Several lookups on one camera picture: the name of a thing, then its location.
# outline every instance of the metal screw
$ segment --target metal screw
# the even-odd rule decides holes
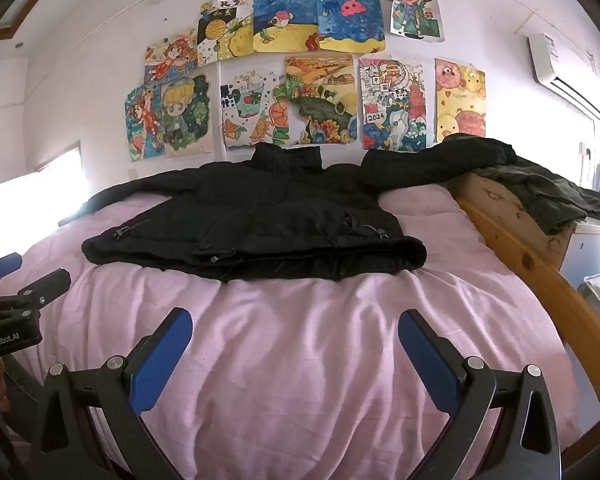
[[[112,370],[117,370],[124,362],[125,360],[122,357],[115,355],[107,361],[107,367],[111,368]]]
[[[538,368],[536,365],[529,365],[528,367],[526,367],[526,371],[529,372],[529,375],[533,377],[540,377],[540,375],[542,374],[540,368]]]
[[[466,363],[469,365],[469,368],[473,368],[474,370],[482,370],[484,368],[484,361],[475,355],[469,357]]]
[[[64,365],[62,363],[56,363],[49,368],[49,373],[51,375],[60,375],[62,370],[64,370]]]

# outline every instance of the window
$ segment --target window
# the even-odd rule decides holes
[[[24,254],[89,198],[80,146],[34,173],[0,184],[0,258]]]

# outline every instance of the air conditioner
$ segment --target air conditioner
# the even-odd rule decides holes
[[[600,79],[586,63],[545,34],[529,37],[536,81],[600,120]]]

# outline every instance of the bed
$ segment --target bed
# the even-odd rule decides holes
[[[180,306],[194,320],[192,343],[143,420],[184,478],[406,478],[446,421],[397,340],[398,316],[417,308],[466,356],[541,367],[569,465],[600,442],[600,423],[580,438],[562,342],[600,400],[600,321],[550,264],[457,199],[438,185],[381,196],[427,247],[415,272],[221,284],[85,259],[83,240],[165,200],[135,195],[60,228],[0,282],[3,295],[58,267],[72,276],[69,293],[42,311],[43,342],[16,357],[40,381],[55,362],[98,367]],[[477,466],[495,416],[461,478]],[[96,424],[122,462],[101,414]]]

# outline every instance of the black jacket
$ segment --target black jacket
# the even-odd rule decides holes
[[[381,191],[514,159],[509,145],[475,137],[415,154],[372,150],[361,166],[323,169],[318,147],[260,143],[245,162],[210,162],[106,189],[74,218],[136,192],[172,197],[85,241],[82,250],[96,264],[129,262],[222,281],[394,273],[423,266],[427,253],[380,209]]]

